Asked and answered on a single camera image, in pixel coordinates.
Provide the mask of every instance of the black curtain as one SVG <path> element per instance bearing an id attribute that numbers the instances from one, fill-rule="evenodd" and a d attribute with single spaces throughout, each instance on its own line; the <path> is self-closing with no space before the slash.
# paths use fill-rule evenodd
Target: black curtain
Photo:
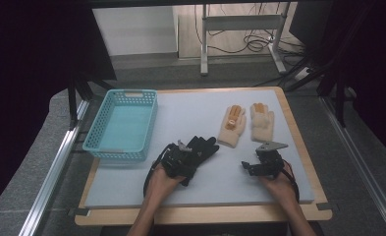
<path id="1" fill-rule="evenodd" d="M 0 1 L 0 194 L 44 123 L 51 97 L 83 75 L 116 80 L 88 4 Z"/>
<path id="2" fill-rule="evenodd" d="M 347 33 L 354 10 L 362 3 L 361 0 L 333 1 L 323 38 L 327 47 L 320 62 L 333 57 Z M 340 65 L 340 76 L 357 94 L 355 110 L 386 147 L 386 1 L 374 1 Z"/>

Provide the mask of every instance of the basket handle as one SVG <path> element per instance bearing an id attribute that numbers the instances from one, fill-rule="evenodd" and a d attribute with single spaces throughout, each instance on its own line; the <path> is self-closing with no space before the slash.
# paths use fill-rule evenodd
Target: basket handle
<path id="1" fill-rule="evenodd" d="M 143 90 L 125 90 L 125 97 L 143 97 Z"/>
<path id="2" fill-rule="evenodd" d="M 107 148 L 107 147 L 104 147 L 104 148 L 100 148 L 99 149 L 100 152 L 110 152 L 110 153 L 124 153 L 124 151 L 120 148 Z"/>

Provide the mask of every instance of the teal plastic basket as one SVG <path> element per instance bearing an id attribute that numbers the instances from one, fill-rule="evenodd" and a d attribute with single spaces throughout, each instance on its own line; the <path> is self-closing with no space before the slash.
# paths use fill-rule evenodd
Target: teal plastic basket
<path id="1" fill-rule="evenodd" d="M 109 90 L 83 149 L 99 158 L 146 160 L 157 110 L 156 90 Z"/>

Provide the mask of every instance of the metal stand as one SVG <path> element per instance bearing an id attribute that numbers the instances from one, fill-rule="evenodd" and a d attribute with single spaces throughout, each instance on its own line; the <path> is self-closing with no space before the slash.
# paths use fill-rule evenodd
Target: metal stand
<path id="1" fill-rule="evenodd" d="M 278 72 L 285 74 L 287 71 L 278 53 L 278 43 L 287 20 L 290 4 L 291 2 L 287 2 L 281 15 L 222 17 L 207 17 L 206 5 L 202 5 L 201 74 L 208 75 L 207 32 L 210 30 L 276 30 L 275 37 L 268 44 L 268 48 Z"/>
<path id="2" fill-rule="evenodd" d="M 110 86 L 104 81 L 101 81 L 96 77 L 86 73 L 81 73 L 79 76 L 75 76 L 73 79 L 70 79 L 68 85 L 68 103 L 70 106 L 70 131 L 74 130 L 74 128 L 76 128 L 77 124 L 79 123 L 79 119 L 77 117 L 76 91 L 79 93 L 80 97 L 84 101 L 89 101 L 93 97 L 93 92 L 87 82 L 87 79 L 90 79 L 92 82 L 106 90 L 114 89 L 114 87 Z"/>

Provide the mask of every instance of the wooden edge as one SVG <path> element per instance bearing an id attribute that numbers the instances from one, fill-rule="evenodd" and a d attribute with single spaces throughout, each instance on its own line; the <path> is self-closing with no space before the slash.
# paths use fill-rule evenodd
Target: wooden edge
<path id="1" fill-rule="evenodd" d="M 332 217 L 331 209 L 319 210 L 316 204 L 328 203 L 324 191 L 315 172 L 314 166 L 306 150 L 300 130 L 292 114 L 290 105 L 281 88 L 197 88 L 197 89 L 171 89 L 159 90 L 158 93 L 177 92 L 216 92 L 235 90 L 274 90 L 281 104 L 284 116 L 290 127 L 291 134 L 297 146 L 302 164 L 310 181 L 314 193 L 314 201 L 311 204 L 301 205 L 307 220 L 328 220 Z M 85 187 L 79 208 L 84 208 L 84 203 L 91 187 L 99 164 L 95 158 Z M 138 216 L 138 208 L 113 208 L 90 209 L 87 216 L 76 215 L 77 225 L 131 225 Z M 264 222 L 286 221 L 287 218 L 279 206 L 204 206 L 204 207 L 163 207 L 155 215 L 156 224 L 195 224 L 195 223 L 238 223 L 238 222 Z"/>
<path id="2" fill-rule="evenodd" d="M 290 128 L 294 143 L 296 144 L 303 168 L 305 169 L 305 173 L 308 177 L 309 184 L 314 193 L 314 201 L 310 205 L 314 205 L 317 211 L 321 211 L 324 215 L 326 215 L 325 219 L 330 219 L 332 217 L 331 209 L 319 210 L 316 207 L 316 204 L 325 204 L 328 203 L 328 200 L 324 194 L 324 190 L 322 189 L 311 158 L 309 157 L 305 143 L 303 142 L 303 137 L 301 136 L 300 129 L 297 126 L 296 120 L 291 111 L 291 107 L 285 97 L 284 92 L 280 88 L 275 89 L 275 92 L 279 102 L 281 103 L 282 111 L 284 113 L 285 119 L 287 120 L 288 127 Z M 313 214 L 313 208 L 308 207 L 307 205 L 301 206 L 305 216 L 307 216 L 307 219 L 309 220 L 310 215 Z"/>

